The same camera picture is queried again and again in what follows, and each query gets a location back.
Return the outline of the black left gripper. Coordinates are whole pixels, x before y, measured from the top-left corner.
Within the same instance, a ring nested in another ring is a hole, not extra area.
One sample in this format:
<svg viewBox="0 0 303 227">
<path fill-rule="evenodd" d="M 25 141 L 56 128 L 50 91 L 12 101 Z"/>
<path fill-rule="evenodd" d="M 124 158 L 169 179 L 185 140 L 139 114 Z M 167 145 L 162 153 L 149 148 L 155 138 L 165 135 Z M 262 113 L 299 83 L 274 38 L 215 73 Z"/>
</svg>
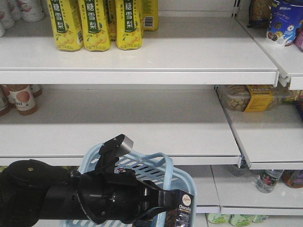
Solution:
<svg viewBox="0 0 303 227">
<path fill-rule="evenodd" d="M 84 213 L 96 224 L 107 220 L 126 224 L 149 220 L 179 205 L 176 191 L 163 190 L 150 180 L 143 183 L 131 169 L 120 173 L 82 174 L 77 195 Z"/>
</svg>

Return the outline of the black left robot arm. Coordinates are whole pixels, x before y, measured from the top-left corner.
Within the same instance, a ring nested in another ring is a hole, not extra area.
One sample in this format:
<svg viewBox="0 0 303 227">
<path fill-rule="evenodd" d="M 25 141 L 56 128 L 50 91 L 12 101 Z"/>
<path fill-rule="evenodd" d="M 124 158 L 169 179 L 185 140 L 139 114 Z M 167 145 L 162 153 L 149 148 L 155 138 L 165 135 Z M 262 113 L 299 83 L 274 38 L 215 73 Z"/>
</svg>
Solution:
<svg viewBox="0 0 303 227">
<path fill-rule="evenodd" d="M 32 159 L 10 164 L 0 175 L 1 226 L 31 227 L 41 219 L 132 224 L 178 207 L 175 191 L 114 168 L 97 164 L 81 174 Z"/>
</svg>

